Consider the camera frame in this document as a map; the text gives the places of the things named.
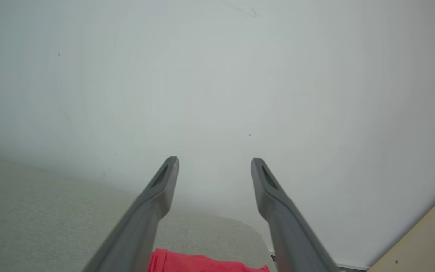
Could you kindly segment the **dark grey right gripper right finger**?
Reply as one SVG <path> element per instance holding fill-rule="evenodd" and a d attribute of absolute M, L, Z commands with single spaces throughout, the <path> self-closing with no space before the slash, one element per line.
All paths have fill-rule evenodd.
<path fill-rule="evenodd" d="M 251 175 L 257 208 L 269 225 L 278 272 L 340 272 L 264 160 L 252 159 Z"/>

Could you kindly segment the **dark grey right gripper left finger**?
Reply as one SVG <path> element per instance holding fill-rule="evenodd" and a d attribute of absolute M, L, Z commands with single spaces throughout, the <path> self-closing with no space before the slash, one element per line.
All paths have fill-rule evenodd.
<path fill-rule="evenodd" d="M 178 173 L 178 157 L 168 157 L 83 272 L 147 272 L 157 227 L 171 208 Z"/>

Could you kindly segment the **red Bulls 23 jersey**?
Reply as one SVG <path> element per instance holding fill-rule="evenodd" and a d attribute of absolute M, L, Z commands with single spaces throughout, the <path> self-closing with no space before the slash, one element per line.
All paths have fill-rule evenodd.
<path fill-rule="evenodd" d="M 147 272 L 270 272 L 269 267 L 248 267 L 242 262 L 217 261 L 205 255 L 185 255 L 156 249 L 152 252 Z"/>

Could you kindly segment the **beige wooden board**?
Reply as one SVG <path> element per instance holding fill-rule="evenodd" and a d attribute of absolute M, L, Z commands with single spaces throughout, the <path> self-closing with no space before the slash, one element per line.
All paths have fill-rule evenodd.
<path fill-rule="evenodd" d="M 367 272 L 435 272 L 435 206 Z"/>

